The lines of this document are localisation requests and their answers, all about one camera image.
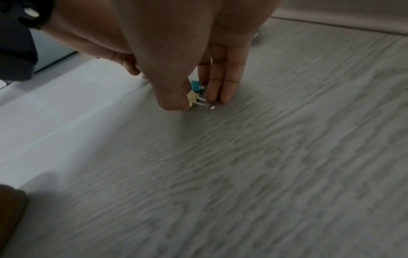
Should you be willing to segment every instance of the person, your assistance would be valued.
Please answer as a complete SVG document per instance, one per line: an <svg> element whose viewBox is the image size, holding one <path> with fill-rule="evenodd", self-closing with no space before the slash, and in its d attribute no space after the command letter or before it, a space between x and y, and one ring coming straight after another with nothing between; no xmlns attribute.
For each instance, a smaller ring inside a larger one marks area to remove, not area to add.
<svg viewBox="0 0 408 258"><path fill-rule="evenodd" d="M188 76L196 67L200 81L208 84L207 101L231 101L252 39L279 3L54 0L50 18L38 29L79 52L121 64L132 75L142 72L163 109L188 110ZM25 203L21 191L0 186L0 249Z"/></svg>

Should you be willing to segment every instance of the skin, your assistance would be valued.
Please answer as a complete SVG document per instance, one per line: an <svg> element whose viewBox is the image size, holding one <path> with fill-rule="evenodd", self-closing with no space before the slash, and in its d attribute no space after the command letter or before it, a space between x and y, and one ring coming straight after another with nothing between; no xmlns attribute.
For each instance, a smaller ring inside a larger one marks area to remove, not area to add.
<svg viewBox="0 0 408 258"><path fill-rule="evenodd" d="M234 97L253 36L279 3L56 0L42 30L82 53L119 63L130 74L142 71L162 108L188 110L188 76L197 66L200 81L208 84L207 101L227 104Z"/></svg>

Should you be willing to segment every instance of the wood grain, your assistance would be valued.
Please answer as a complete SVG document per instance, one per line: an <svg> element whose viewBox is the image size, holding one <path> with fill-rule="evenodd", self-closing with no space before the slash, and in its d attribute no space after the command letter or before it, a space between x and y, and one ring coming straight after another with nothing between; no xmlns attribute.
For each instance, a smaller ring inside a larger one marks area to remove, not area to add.
<svg viewBox="0 0 408 258"><path fill-rule="evenodd" d="M271 19L257 41L230 105L148 94L83 166L24 186L2 257L407 257L408 39Z"/></svg>

